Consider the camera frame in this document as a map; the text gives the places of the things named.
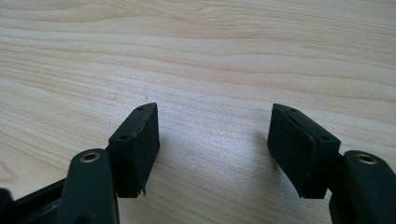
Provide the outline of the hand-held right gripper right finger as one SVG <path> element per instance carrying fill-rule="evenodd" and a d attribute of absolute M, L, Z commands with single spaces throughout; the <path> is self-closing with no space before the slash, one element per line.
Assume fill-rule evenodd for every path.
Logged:
<path fill-rule="evenodd" d="M 341 141 L 296 108 L 273 104 L 267 146 L 306 199 L 323 199 Z"/>

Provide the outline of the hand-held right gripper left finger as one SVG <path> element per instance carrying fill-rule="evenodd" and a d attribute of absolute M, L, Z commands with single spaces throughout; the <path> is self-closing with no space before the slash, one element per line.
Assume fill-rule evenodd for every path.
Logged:
<path fill-rule="evenodd" d="M 149 174 L 160 149 L 156 103 L 141 105 L 108 139 L 115 189 L 120 198 L 146 192 Z"/>

